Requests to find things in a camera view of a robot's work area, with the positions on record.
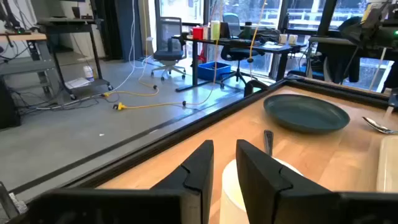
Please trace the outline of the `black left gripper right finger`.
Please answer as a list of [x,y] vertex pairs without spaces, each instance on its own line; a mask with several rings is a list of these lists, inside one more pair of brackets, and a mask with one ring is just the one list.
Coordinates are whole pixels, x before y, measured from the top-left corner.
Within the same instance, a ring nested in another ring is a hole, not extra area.
[[398,224],[398,194],[332,192],[243,139],[236,165],[250,224]]

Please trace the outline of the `white ceramic mug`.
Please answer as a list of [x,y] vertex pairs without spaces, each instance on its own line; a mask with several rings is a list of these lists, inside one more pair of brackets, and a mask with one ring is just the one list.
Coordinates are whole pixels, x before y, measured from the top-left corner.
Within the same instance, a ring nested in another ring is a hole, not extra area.
[[249,224],[235,159],[224,168],[221,184],[219,224]]

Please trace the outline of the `silver metal fork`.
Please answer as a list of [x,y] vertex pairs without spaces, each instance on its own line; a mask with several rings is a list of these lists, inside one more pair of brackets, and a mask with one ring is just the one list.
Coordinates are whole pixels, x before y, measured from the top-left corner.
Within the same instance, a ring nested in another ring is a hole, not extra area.
[[264,131],[264,140],[265,140],[266,154],[268,154],[269,156],[272,156],[274,133],[270,130],[265,130]]

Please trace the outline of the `dark teal plate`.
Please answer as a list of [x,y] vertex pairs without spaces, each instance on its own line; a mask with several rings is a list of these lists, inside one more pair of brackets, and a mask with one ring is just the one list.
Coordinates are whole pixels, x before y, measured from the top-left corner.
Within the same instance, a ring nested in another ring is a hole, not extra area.
[[300,133],[332,133],[345,128],[350,122],[345,110],[305,95],[273,95],[264,100],[263,107],[275,123]]

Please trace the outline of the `silver metal spoon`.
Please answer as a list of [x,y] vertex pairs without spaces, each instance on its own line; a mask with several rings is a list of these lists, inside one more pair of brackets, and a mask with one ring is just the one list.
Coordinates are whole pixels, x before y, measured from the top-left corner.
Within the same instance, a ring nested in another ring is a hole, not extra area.
[[370,127],[374,128],[375,130],[379,131],[380,133],[383,134],[394,134],[394,135],[398,135],[398,131],[393,131],[391,129],[388,129],[387,127],[378,124],[377,122],[375,122],[374,120],[367,118],[367,117],[363,117],[363,119],[365,120],[365,122],[370,125]]

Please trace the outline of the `beige plastic tray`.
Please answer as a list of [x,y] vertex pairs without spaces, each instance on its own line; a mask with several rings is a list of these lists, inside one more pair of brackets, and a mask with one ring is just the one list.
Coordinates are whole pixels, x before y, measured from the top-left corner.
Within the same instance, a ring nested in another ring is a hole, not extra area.
[[381,141],[376,189],[398,193],[398,136],[388,136]]

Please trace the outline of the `blue plastic bin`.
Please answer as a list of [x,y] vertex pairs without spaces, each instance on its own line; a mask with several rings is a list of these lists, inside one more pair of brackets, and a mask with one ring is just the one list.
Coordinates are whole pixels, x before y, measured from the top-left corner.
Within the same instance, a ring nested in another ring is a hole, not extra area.
[[207,62],[199,64],[197,68],[198,78],[206,81],[222,80],[223,77],[231,71],[231,65],[221,62]]

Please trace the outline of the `black office chair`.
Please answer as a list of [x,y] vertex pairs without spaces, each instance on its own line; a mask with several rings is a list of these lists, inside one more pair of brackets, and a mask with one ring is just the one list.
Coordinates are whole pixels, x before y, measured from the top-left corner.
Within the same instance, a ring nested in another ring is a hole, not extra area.
[[[234,13],[224,13],[223,14],[223,21],[228,24],[229,28],[229,34],[230,38],[229,39],[236,39],[238,43],[243,43],[243,44],[248,44],[248,46],[251,46],[252,42],[252,35],[254,34],[254,29],[252,27],[251,29],[251,38],[250,39],[244,39],[243,38],[243,30],[240,29],[240,22],[239,22],[239,17],[237,14]],[[230,47],[223,47],[221,51],[221,58],[225,61],[237,61],[238,67],[235,72],[229,72],[227,73],[227,77],[224,77],[220,81],[220,87],[224,88],[224,81],[228,80],[232,77],[236,77],[236,81],[238,82],[239,80],[242,80],[244,84],[246,84],[246,81],[244,80],[243,76],[249,76],[248,74],[242,73],[240,71],[240,63],[242,60],[247,60],[250,59],[250,57],[255,57],[258,55],[263,56],[265,53],[260,53],[258,51],[250,51],[250,50],[245,50],[245,49],[232,49]]]

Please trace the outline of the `white paper stack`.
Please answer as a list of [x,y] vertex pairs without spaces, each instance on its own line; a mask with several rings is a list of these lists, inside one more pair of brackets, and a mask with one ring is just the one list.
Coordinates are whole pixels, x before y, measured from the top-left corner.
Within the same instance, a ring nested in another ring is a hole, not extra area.
[[74,80],[70,80],[69,82],[65,82],[65,86],[71,90],[83,86],[88,86],[90,83],[91,82],[86,78],[76,78]]

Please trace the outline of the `white plastic bottle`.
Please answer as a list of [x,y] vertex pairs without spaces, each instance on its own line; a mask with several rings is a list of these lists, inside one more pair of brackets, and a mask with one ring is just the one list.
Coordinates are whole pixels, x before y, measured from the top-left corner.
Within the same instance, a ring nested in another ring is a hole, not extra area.
[[93,81],[95,80],[93,69],[92,69],[89,65],[85,65],[85,66],[83,67],[83,71],[84,71],[84,73],[85,73],[85,78],[86,78],[89,82],[93,82]]

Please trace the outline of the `black office desk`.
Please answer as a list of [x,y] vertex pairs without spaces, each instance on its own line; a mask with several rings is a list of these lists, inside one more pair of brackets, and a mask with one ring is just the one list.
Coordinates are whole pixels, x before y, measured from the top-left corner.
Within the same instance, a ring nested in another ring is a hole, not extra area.
[[[191,41],[193,42],[193,56],[192,56],[192,84],[183,86],[180,88],[177,88],[175,91],[176,92],[181,92],[181,91],[186,91],[190,90],[195,87],[199,87],[205,84],[210,83],[210,81],[205,81],[205,82],[198,82],[198,43],[203,43],[203,44],[211,44],[211,45],[221,45],[223,47],[227,46],[232,49],[245,49],[245,50],[250,50],[250,46],[248,44],[243,44],[243,43],[238,43],[236,39],[221,39],[221,40],[195,40],[195,39],[189,39],[188,37],[184,37],[183,35],[174,35],[172,37],[173,39],[178,39],[181,41],[181,43],[185,43],[186,41]],[[275,77],[275,81],[282,80],[285,75],[285,69],[287,65],[287,60],[288,60],[288,54],[295,54],[300,52],[300,49],[302,47],[305,47],[305,44],[303,43],[298,43],[297,45],[279,45],[279,48],[271,48],[271,45],[257,45],[253,47],[252,49],[255,51],[258,51],[260,53],[272,53],[272,54],[279,54],[280,55],[280,61],[279,61],[279,66],[277,70],[277,75]]]

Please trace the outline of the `grey mesh office chair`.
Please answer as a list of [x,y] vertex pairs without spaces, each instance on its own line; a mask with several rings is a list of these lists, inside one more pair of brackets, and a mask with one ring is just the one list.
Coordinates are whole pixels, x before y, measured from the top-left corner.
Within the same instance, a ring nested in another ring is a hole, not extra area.
[[184,40],[182,36],[182,20],[179,17],[159,17],[156,22],[156,50],[153,59],[162,64],[161,67],[154,68],[150,75],[154,77],[155,71],[161,70],[160,79],[165,80],[166,75],[172,71],[181,74],[182,79],[186,77],[185,67],[177,66],[179,61],[187,57]]

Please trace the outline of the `yellow-green translucent cup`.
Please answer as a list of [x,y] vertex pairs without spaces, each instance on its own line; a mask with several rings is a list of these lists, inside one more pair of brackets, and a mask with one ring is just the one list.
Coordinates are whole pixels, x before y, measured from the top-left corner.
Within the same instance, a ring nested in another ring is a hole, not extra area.
[[219,40],[220,39],[220,21],[211,21],[210,22],[210,39],[211,40]]

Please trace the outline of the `black equipment with green light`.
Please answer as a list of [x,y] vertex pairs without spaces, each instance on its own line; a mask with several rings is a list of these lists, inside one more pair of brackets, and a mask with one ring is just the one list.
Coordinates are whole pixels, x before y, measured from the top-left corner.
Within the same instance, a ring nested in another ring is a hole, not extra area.
[[0,0],[0,20],[9,34],[30,35],[31,31],[25,30],[14,17],[8,0]]

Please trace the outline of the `black aluminium table frame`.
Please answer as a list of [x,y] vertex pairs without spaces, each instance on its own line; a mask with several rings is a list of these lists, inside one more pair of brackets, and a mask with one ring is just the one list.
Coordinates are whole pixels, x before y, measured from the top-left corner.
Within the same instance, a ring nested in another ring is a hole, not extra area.
[[[311,96],[339,106],[349,114],[349,124],[330,134],[304,134],[284,128],[263,107],[264,100],[282,94]],[[222,170],[234,157],[236,141],[245,139],[263,148],[264,131],[270,130],[274,134],[274,156],[305,177],[331,190],[371,191],[376,188],[384,135],[366,124],[365,118],[398,129],[398,108],[389,109],[385,95],[307,78],[286,78],[82,175],[60,175],[57,187],[146,189],[203,141],[211,140],[215,145],[213,188],[219,190]]]

